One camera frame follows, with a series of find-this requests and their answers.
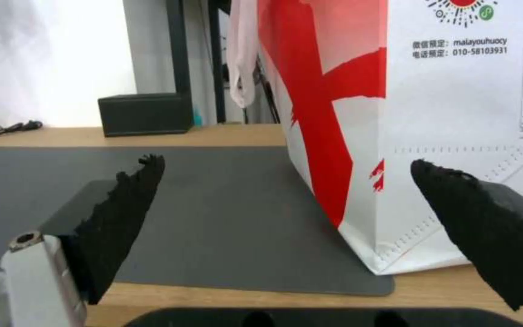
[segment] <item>shopping bag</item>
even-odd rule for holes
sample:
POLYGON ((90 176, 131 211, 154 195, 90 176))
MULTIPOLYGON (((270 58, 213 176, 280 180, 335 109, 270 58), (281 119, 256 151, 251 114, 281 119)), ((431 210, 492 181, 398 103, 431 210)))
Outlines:
POLYGON ((238 33, 259 46, 228 50, 259 51, 293 165, 373 273, 467 262, 413 160, 523 195, 523 0, 258 0, 232 15, 256 21, 238 33))

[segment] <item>red cross design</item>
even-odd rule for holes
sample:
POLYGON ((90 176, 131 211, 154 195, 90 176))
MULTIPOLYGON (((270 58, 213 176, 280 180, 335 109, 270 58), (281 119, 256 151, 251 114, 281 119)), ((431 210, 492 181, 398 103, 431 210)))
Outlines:
POLYGON ((323 74, 311 6, 299 0, 259 0, 259 8, 262 4, 260 41, 292 100, 292 124, 300 125, 316 199, 338 227, 344 217, 353 161, 332 101, 384 98, 386 48, 323 74))

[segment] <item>black box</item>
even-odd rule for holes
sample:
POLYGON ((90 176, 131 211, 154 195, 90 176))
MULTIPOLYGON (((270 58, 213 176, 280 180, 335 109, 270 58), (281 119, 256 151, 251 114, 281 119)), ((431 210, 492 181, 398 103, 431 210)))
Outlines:
POLYGON ((185 133, 193 126, 191 99, 179 93, 98 99, 104 136, 185 133))

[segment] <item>wooden table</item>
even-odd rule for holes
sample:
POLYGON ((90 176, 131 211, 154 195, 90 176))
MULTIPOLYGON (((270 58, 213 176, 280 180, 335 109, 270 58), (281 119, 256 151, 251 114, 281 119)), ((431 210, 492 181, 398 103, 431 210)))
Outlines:
MULTIPOLYGON (((278 125, 225 125, 183 135, 106 139, 100 128, 43 129, 0 136, 0 147, 137 147, 284 145, 278 125)), ((478 276, 472 266, 409 273, 395 278, 386 297, 250 292, 115 283, 99 306, 89 307, 89 326, 120 326, 164 307, 471 307, 523 322, 478 276)))

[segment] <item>gray desk mat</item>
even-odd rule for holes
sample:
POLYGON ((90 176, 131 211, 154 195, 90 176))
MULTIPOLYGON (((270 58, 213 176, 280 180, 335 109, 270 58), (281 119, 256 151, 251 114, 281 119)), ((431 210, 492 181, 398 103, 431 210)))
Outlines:
POLYGON ((133 172, 143 154, 167 167, 116 281, 384 296, 284 147, 0 148, 0 257, 92 180, 133 172))

